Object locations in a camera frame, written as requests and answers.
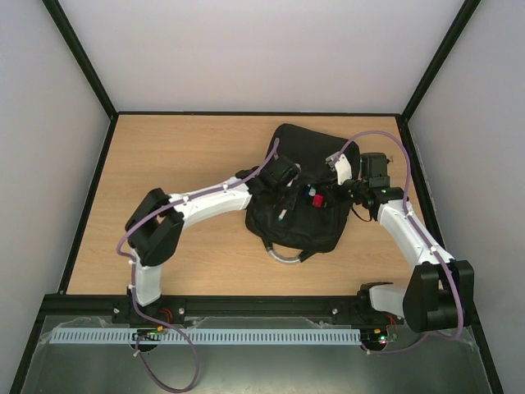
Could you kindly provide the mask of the pink highlighter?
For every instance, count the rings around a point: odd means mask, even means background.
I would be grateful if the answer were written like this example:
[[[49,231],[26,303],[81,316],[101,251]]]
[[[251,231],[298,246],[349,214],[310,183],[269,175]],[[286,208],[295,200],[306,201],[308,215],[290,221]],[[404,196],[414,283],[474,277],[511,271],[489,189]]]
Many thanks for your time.
[[[322,195],[314,195],[312,205],[315,208],[322,208],[324,205],[324,197]]]

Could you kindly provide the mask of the black student bag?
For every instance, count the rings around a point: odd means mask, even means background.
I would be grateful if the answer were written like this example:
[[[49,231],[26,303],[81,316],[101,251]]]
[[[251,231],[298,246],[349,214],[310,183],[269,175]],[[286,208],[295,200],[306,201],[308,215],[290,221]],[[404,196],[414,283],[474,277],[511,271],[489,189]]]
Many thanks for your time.
[[[344,153],[352,166],[352,177],[360,173],[360,159],[366,154],[359,146],[348,143],[341,137],[311,131],[292,124],[280,125],[272,136],[270,146],[276,150],[275,158],[286,158],[300,165],[300,174],[291,185],[314,187],[317,195],[324,197],[322,208],[312,205],[313,197],[309,196],[294,211],[289,211],[282,221],[276,212],[262,210],[262,197],[271,192],[266,191],[253,197],[246,208],[245,225],[249,231],[258,236],[267,252],[275,259],[275,245],[299,251],[295,258],[282,257],[285,263],[300,263],[317,253],[333,251],[345,229],[350,213],[357,204],[343,203],[336,206],[327,205],[327,187],[332,182],[337,184],[336,173],[326,164],[326,158],[334,153]]]

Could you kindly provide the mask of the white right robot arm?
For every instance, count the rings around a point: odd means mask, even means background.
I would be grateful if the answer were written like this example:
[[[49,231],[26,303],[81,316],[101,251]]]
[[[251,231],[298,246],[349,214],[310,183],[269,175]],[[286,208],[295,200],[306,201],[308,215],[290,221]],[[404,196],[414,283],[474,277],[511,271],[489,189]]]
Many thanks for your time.
[[[412,268],[406,287],[389,282],[364,286],[366,296],[358,301],[359,315],[369,321],[384,313],[405,320],[414,332],[462,330],[473,318],[473,266],[457,260],[425,228],[408,200],[407,190],[390,185],[388,160],[383,153],[366,153],[360,159],[360,173],[342,153],[326,160],[337,175],[343,196],[361,205],[374,221],[385,228]]]

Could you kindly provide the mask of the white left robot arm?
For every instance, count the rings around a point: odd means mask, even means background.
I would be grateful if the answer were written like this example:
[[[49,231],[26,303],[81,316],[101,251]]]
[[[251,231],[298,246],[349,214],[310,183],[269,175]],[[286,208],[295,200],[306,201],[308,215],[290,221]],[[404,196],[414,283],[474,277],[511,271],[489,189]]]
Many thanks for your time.
[[[184,231],[223,213],[244,210],[255,195],[286,188],[299,174],[300,165],[286,158],[267,158],[259,167],[200,190],[182,194],[151,190],[116,247],[120,256],[129,259],[129,290],[135,302],[147,306],[160,298],[162,266],[176,252]]]

